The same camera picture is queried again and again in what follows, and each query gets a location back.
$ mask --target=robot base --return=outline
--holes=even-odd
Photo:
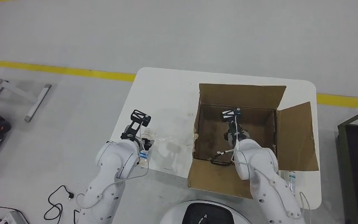
[[[192,223],[250,224],[244,216],[232,208],[207,200],[190,200],[177,204],[169,209],[160,222],[160,224]]]

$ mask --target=metal stand leg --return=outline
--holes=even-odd
[[[27,113],[27,115],[25,117],[25,121],[30,122],[32,119],[32,116],[34,116],[34,113],[36,112],[36,110],[40,106],[42,100],[44,99],[47,92],[51,88],[51,84],[46,84],[45,87],[43,88],[43,90],[40,92],[40,95],[37,98],[35,96],[32,96],[31,94],[19,89],[19,88],[17,88],[16,86],[13,86],[10,83],[0,79],[0,90],[2,88],[6,88],[6,89],[12,91],[13,93],[16,93],[16,94],[18,94],[34,103],[34,105],[32,106],[32,108],[30,109],[30,111]]]

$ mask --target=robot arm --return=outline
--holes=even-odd
[[[253,200],[261,207],[267,223],[305,224],[295,196],[284,179],[278,176],[276,156],[254,140],[237,143],[235,168],[242,180],[250,179]]]
[[[132,123],[121,136],[122,140],[118,143],[107,142],[99,151],[96,164],[100,172],[87,187],[83,203],[79,205],[78,224],[112,223],[123,195],[125,180],[132,179],[128,177],[139,162],[140,150],[148,150],[153,143],[136,137],[140,126],[149,124],[150,116],[135,110],[131,120]],[[135,123],[138,123],[137,129],[133,129]]]

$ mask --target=open cardboard box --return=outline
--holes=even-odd
[[[280,170],[318,170],[312,130],[310,102],[277,110],[286,86],[199,84],[199,107],[194,124],[193,162],[188,176],[190,188],[252,198],[249,180],[241,180],[234,164],[210,163],[216,152],[230,149],[224,139],[228,124],[221,113],[240,108],[241,126],[260,146],[275,153]],[[231,153],[217,160],[229,162]]]

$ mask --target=yellow floor line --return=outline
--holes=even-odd
[[[96,71],[96,70],[88,70],[88,69],[80,69],[80,68],[65,68],[65,67],[57,67],[57,66],[42,66],[39,64],[26,64],[26,63],[5,62],[5,61],[0,61],[0,67],[57,73],[57,74],[67,74],[71,76],[103,78],[107,80],[118,80],[118,81],[126,81],[126,82],[134,82],[134,78],[135,78],[135,74],[128,74],[128,73],[105,72],[105,71]],[[358,108],[358,97],[317,94],[317,103],[323,105],[329,105],[329,106],[340,106],[344,108]]]
[[[317,94],[317,103],[343,108],[358,108],[358,97]]]
[[[5,62],[5,61],[0,61],[0,67],[57,73],[57,74],[68,74],[72,76],[104,78],[107,80],[120,80],[126,82],[134,82],[134,78],[135,78],[135,74],[127,74],[127,73],[120,73],[120,72],[104,72],[104,71],[88,70],[88,69],[81,69],[81,68],[42,66],[39,64],[26,64],[26,63]]]

